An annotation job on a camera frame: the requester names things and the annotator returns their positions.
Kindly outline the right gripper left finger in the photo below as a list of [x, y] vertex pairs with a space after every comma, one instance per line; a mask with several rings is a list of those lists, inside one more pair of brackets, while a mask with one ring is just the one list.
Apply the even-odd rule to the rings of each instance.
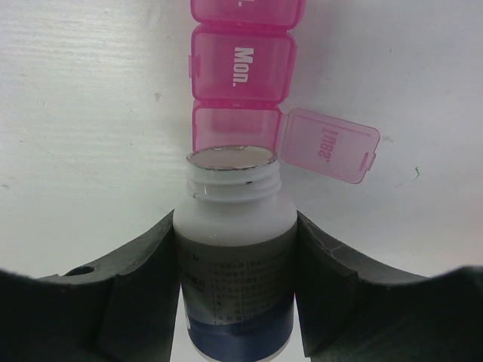
[[3, 361], [168, 361], [180, 285], [171, 216], [65, 275], [1, 273]]

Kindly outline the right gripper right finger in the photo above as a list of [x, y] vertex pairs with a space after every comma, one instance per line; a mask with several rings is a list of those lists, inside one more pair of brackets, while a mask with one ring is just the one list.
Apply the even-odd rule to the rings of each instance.
[[312, 361], [480, 361], [482, 269], [423, 277], [297, 220], [296, 300]]

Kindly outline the white vitamin bottle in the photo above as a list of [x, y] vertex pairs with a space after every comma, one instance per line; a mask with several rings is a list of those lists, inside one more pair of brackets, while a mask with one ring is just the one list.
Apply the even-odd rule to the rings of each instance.
[[173, 227], [189, 337], [209, 361], [270, 361], [294, 325], [297, 209], [277, 154], [215, 146], [188, 158]]

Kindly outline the pink pill organizer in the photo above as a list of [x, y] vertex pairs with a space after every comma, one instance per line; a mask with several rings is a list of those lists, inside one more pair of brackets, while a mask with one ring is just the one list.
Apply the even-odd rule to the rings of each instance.
[[288, 164], [351, 184], [371, 169], [380, 132], [305, 109], [280, 110], [303, 1], [193, 1], [192, 147], [254, 145]]

